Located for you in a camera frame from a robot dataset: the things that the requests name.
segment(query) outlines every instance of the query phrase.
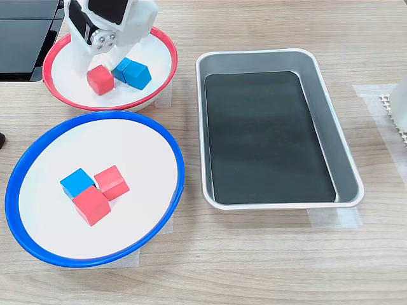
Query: tray rim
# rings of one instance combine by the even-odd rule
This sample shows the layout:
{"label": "tray rim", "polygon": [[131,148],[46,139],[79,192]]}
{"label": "tray rim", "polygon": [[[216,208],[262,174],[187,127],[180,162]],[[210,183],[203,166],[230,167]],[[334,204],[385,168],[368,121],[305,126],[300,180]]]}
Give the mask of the tray rim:
{"label": "tray rim", "polygon": [[[207,173],[206,173],[206,159],[205,159],[205,142],[204,142],[204,113],[202,110],[203,102],[202,102],[202,88],[201,86],[201,79],[200,79],[200,64],[201,62],[211,56],[216,55],[235,55],[235,54],[258,54],[258,53],[284,53],[284,52],[299,52],[311,58],[315,70],[318,74],[318,77],[321,81],[321,86],[325,95],[325,98],[328,103],[329,111],[333,117],[333,121],[337,127],[338,135],[340,137],[341,143],[343,145],[345,154],[347,155],[348,161],[350,163],[350,167],[354,174],[357,183],[357,194],[351,200],[347,202],[303,202],[303,203],[245,203],[245,204],[223,204],[215,201],[209,194],[207,190]],[[218,210],[298,210],[298,209],[308,209],[308,208],[352,208],[356,205],[360,204],[360,202],[364,198],[365,190],[362,183],[362,179],[360,173],[356,167],[355,160],[350,152],[350,148],[346,142],[345,135],[343,134],[343,130],[340,126],[340,122],[338,116],[335,113],[331,98],[329,97],[328,89],[326,88],[326,84],[324,78],[322,77],[321,70],[319,68],[317,59],[314,57],[312,53],[300,48],[286,48],[286,49],[277,49],[277,50],[254,50],[254,51],[214,51],[208,52],[201,55],[196,62],[196,72],[197,72],[197,97],[198,97],[198,129],[199,129],[199,142],[200,142],[200,165],[201,165],[201,180],[202,180],[202,195],[203,198],[207,203],[212,205],[214,208]]]}

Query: blue rim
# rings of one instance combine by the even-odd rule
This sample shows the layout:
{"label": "blue rim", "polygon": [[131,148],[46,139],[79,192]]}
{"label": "blue rim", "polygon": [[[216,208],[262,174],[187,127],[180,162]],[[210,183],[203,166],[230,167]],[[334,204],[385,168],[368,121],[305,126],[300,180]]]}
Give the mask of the blue rim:
{"label": "blue rim", "polygon": [[[18,207],[18,199],[20,196],[22,182],[33,162],[44,151],[44,149],[47,148],[56,138],[58,138],[63,133],[67,132],[68,130],[74,127],[77,127],[88,122],[98,121],[101,119],[127,119],[129,121],[135,121],[152,128],[153,130],[158,132],[161,136],[163,136],[165,140],[167,140],[167,142],[170,144],[177,161],[178,180],[176,190],[174,191],[174,195],[172,196],[169,208],[167,209],[161,220],[158,222],[158,224],[148,234],[146,234],[143,238],[141,238],[133,245],[123,250],[120,250],[119,252],[116,252],[114,254],[103,257],[97,257],[94,259],[70,259],[68,257],[55,255],[40,247],[29,236],[28,232],[24,228],[24,225],[22,224],[20,217],[20,209]],[[132,253],[134,250],[137,250],[145,243],[147,243],[150,239],[152,239],[152,237],[155,234],[157,234],[159,230],[161,230],[161,228],[165,225],[165,223],[167,223],[171,215],[174,213],[174,210],[176,209],[177,204],[184,190],[184,180],[185,180],[185,167],[181,150],[173,136],[171,136],[171,134],[162,125],[158,124],[156,121],[153,121],[152,119],[132,112],[125,111],[93,112],[89,114],[84,114],[82,116],[78,116],[76,118],[70,119],[66,122],[57,125],[50,131],[42,135],[23,154],[23,156],[20,158],[17,165],[15,166],[14,171],[11,174],[10,180],[8,182],[5,199],[6,218],[8,226],[10,227],[10,230],[13,233],[15,239],[24,249],[26,249],[26,251],[28,251],[28,253],[32,254],[38,259],[41,259],[42,261],[57,266],[70,268],[85,268],[98,266],[101,264],[106,264],[108,262],[113,262],[116,259],[120,259]]]}

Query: red-rimmed bowl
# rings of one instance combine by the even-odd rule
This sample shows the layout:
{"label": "red-rimmed bowl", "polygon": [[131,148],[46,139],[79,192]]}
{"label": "red-rimmed bowl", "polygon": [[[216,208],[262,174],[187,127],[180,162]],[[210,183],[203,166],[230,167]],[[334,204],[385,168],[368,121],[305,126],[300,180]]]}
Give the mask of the red-rimmed bowl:
{"label": "red-rimmed bowl", "polygon": [[[151,82],[137,90],[115,79],[115,89],[99,96],[89,87],[85,77],[72,69],[71,35],[64,36],[47,54],[43,81],[49,91],[62,102],[87,111],[139,111],[154,102],[172,81],[178,65],[177,49],[171,39],[153,27],[151,34],[136,44],[128,58],[148,66]],[[103,63],[103,55],[94,58],[90,68]]]}

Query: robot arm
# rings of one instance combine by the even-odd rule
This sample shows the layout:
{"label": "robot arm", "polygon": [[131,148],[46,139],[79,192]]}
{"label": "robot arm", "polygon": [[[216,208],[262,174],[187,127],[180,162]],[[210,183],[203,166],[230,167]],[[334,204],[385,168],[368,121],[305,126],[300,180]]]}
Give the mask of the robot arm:
{"label": "robot arm", "polygon": [[71,29],[75,70],[85,76],[94,56],[107,53],[105,66],[114,69],[154,24],[153,0],[70,0],[65,4]]}

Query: table surface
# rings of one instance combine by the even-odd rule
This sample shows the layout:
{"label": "table surface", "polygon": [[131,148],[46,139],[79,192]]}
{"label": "table surface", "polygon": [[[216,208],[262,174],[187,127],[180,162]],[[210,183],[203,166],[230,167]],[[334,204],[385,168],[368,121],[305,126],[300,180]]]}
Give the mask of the table surface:
{"label": "table surface", "polygon": [[[40,135],[82,112],[42,82],[1,83],[0,131],[8,141],[0,150],[0,304],[406,304],[407,192],[352,88],[396,83],[407,71],[404,2],[158,4],[156,26],[175,42],[179,67],[172,107],[140,113],[168,128],[184,154],[174,233],[143,246],[134,268],[58,268],[24,251],[3,208],[11,171]],[[317,57],[362,175],[357,229],[312,227],[306,210],[220,212],[202,198],[195,60],[208,51],[294,47]]]}

